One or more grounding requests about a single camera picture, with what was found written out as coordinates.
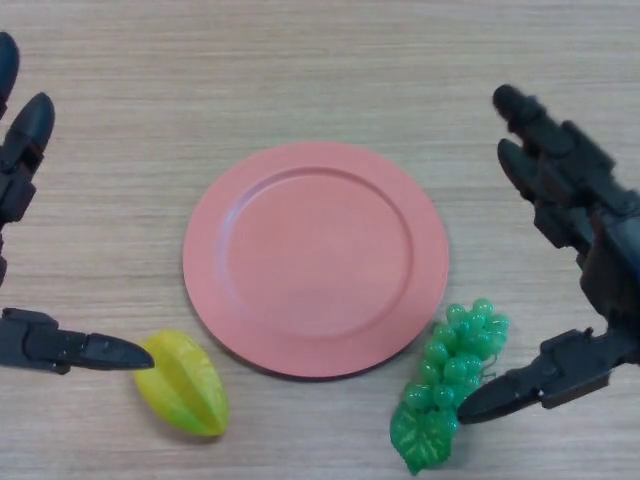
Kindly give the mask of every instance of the grape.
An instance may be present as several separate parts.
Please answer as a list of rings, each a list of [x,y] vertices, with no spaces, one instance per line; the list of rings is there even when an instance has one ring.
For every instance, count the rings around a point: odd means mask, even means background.
[[[486,298],[479,298],[473,302],[474,313],[482,313],[485,317],[490,317],[493,314],[493,304]]]
[[[448,385],[436,385],[433,387],[433,403],[437,407],[447,408],[453,403],[453,390]]]
[[[461,346],[466,352],[477,355],[480,360],[484,361],[491,356],[491,337],[487,332],[470,334]]]
[[[444,344],[449,350],[455,350],[458,336],[451,325],[438,325],[433,330],[433,339]]]
[[[444,379],[450,383],[463,382],[467,377],[467,364],[464,359],[450,358],[444,366]]]
[[[432,405],[431,387],[429,385],[409,385],[404,392],[404,401],[414,410],[426,410]]]
[[[502,340],[504,340],[505,342],[507,341],[507,338],[509,337],[509,335],[507,334],[506,331],[500,330],[499,328],[485,328],[484,331],[487,332],[489,335],[497,335],[497,336],[501,337]]]
[[[459,303],[452,303],[447,308],[446,316],[447,322],[456,323],[458,320],[461,320],[467,316],[467,311]]]
[[[469,326],[472,332],[478,332],[482,330],[487,321],[487,316],[484,313],[474,312],[469,315]]]
[[[420,375],[424,383],[428,385],[435,385],[440,383],[442,375],[440,369],[432,363],[423,360],[420,364]]]
[[[423,426],[429,437],[434,437],[440,432],[440,419],[437,410],[431,410],[423,418]]]
[[[449,358],[449,352],[447,351],[447,347],[444,346],[444,343],[431,341],[424,349],[424,358],[434,365],[441,366],[444,365],[444,362]]]

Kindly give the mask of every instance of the grapes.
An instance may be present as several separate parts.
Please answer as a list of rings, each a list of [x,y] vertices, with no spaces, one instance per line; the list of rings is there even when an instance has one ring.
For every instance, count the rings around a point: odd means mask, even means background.
[[[431,341],[424,349],[424,358],[434,365],[441,366],[444,365],[449,358],[449,351],[447,347],[444,346],[444,343]]]
[[[447,322],[456,323],[467,316],[467,311],[459,303],[452,303],[447,308]]]
[[[420,364],[420,375],[422,376],[422,380],[424,381],[424,383],[426,383],[427,385],[435,385],[437,383],[440,383],[440,380],[442,378],[440,369],[426,360],[423,360]]]
[[[404,401],[414,410],[426,410],[432,406],[431,387],[429,385],[409,385],[404,392]]]
[[[457,409],[483,383],[485,361],[497,356],[508,338],[509,319],[484,298],[469,311],[449,305],[446,319],[433,329],[420,363],[421,380],[407,386],[391,422],[392,443],[416,472],[449,456],[460,427]],[[419,459],[425,466],[418,468],[413,455],[425,454],[431,460]]]
[[[433,387],[433,403],[436,407],[447,408],[453,403],[454,394],[448,385],[435,385]]]
[[[464,358],[450,358],[444,365],[444,379],[449,383],[463,382],[467,377],[467,363]]]
[[[438,325],[433,330],[433,339],[444,344],[448,350],[455,350],[458,336],[451,325]]]
[[[486,298],[479,298],[473,302],[473,308],[471,311],[474,313],[481,313],[485,317],[490,317],[493,314],[493,304]]]

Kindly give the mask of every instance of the table surface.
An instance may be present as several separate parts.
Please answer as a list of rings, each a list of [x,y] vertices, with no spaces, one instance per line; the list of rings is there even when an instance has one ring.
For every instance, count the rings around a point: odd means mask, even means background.
[[[435,201],[452,263],[449,302],[510,314],[496,369],[540,341],[603,321],[495,155],[502,83],[571,118],[640,184],[640,5],[631,0],[0,0],[22,50],[3,125],[45,90],[57,125],[38,195],[5,233],[2,305],[133,340],[180,328],[228,388],[230,428],[181,438],[131,375],[0,371],[0,477],[12,480],[409,478],[388,438],[418,347],[349,380],[260,375],[210,341],[185,295],[190,212],[225,169],[268,146],[329,139],[400,164]],[[434,479],[631,479],[640,376],[556,410],[463,428]]]

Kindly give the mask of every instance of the fake fruit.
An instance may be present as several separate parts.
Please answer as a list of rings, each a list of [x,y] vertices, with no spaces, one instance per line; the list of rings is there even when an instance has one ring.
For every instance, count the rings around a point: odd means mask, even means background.
[[[480,298],[454,303],[424,348],[419,378],[409,382],[389,426],[393,447],[412,475],[446,462],[460,424],[457,409],[486,378],[485,364],[508,338],[509,319]]]
[[[155,367],[133,373],[153,412],[193,435],[218,436],[229,423],[229,401],[206,352],[187,334],[162,330],[142,343]]]

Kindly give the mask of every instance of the plastic grapes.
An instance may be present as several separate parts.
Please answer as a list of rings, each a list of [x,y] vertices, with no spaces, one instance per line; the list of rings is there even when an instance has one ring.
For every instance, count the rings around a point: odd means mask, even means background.
[[[425,345],[419,374],[391,419],[391,443],[412,475],[444,463],[460,427],[457,408],[483,383],[487,362],[502,352],[509,319],[485,298],[467,311],[454,303]]]

